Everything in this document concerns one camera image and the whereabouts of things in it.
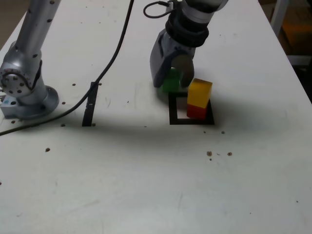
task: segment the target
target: table surface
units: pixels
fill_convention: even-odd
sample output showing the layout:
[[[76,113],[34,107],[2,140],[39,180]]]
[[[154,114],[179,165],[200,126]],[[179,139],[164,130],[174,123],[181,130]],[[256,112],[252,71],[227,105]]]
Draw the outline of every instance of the table surface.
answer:
[[[62,1],[42,48],[45,83],[66,102],[53,115],[106,66],[128,3]],[[230,0],[196,51],[195,77],[214,84],[214,126],[169,125],[149,66],[166,18],[145,18],[146,4],[135,1],[99,86],[95,127],[81,126],[85,102],[1,137],[0,233],[310,234],[312,107],[257,0]],[[0,130],[24,124],[11,121]]]

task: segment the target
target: black cable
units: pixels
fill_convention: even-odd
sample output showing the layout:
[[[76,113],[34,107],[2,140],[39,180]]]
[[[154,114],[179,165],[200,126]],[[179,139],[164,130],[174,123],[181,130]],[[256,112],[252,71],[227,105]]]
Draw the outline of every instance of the black cable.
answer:
[[[170,14],[171,12],[175,11],[176,9],[172,9],[170,11],[167,11],[166,13],[162,14],[162,15],[159,15],[159,16],[150,16],[146,13],[146,9],[149,8],[150,6],[154,6],[154,5],[162,5],[162,6],[166,6],[166,7],[169,7],[170,6],[170,3],[171,1],[168,1],[168,2],[165,2],[165,1],[155,1],[155,2],[152,2],[150,4],[147,4],[144,9],[143,9],[143,14],[147,17],[147,18],[151,18],[151,19],[158,19],[158,18],[161,18],[161,17],[164,17],[168,14]]]
[[[96,79],[94,84],[90,87],[90,89],[87,91],[87,93],[83,96],[83,98],[75,106],[73,106],[68,111],[65,111],[64,113],[60,114],[59,116],[56,116],[54,118],[51,118],[51,119],[48,119],[48,120],[45,120],[45,121],[42,121],[42,122],[39,122],[39,123],[28,124],[28,125],[24,125],[24,126],[20,126],[20,127],[17,127],[17,128],[13,128],[13,129],[10,129],[10,130],[7,130],[7,131],[3,131],[3,132],[0,133],[0,136],[6,135],[6,134],[9,134],[9,133],[13,133],[13,132],[16,132],[16,131],[19,131],[19,130],[23,130],[23,129],[26,129],[26,128],[36,127],[36,126],[39,126],[39,125],[42,125],[42,124],[45,124],[45,123],[52,122],[52,121],[57,120],[59,118],[62,118],[64,116],[72,113],[75,109],[77,109],[88,98],[88,96],[92,92],[92,90],[98,85],[98,83],[101,81],[103,76],[107,73],[107,71],[113,65],[113,63],[114,63],[114,61],[115,61],[115,59],[116,59],[116,57],[117,57],[117,55],[118,55],[118,53],[120,51],[123,39],[124,39],[126,31],[127,31],[127,27],[128,27],[128,23],[129,23],[129,19],[130,19],[130,15],[131,15],[131,11],[132,11],[132,7],[133,7],[134,1],[135,0],[130,0],[128,12],[127,12],[127,17],[126,17],[125,23],[123,25],[123,29],[122,29],[122,32],[121,32],[119,43],[118,43],[118,46],[117,46],[117,48],[115,50],[115,53],[114,53],[113,57],[111,58],[110,62],[105,67],[105,69],[102,71],[101,75],[99,75],[99,77]]]

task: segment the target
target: black square outline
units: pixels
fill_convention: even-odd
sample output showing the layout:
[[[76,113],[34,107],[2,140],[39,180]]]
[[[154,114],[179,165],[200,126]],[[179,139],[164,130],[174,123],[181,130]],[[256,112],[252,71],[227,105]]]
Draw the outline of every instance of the black square outline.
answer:
[[[176,98],[187,98],[187,93],[169,93],[169,123],[170,125],[214,125],[213,110],[210,100],[207,105],[206,119],[177,118]]]

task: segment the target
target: red block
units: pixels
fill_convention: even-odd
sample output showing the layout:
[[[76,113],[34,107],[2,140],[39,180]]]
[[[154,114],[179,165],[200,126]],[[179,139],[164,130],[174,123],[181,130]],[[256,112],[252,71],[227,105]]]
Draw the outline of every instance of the red block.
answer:
[[[206,119],[207,108],[201,108],[193,105],[187,105],[187,117],[196,119]]]

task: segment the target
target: green block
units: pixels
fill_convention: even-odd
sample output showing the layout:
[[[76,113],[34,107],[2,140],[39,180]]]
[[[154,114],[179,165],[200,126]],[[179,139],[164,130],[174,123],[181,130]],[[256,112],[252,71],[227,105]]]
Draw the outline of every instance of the green block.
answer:
[[[162,84],[162,91],[164,93],[176,93],[179,92],[181,74],[176,69],[171,69],[166,76],[164,83]]]

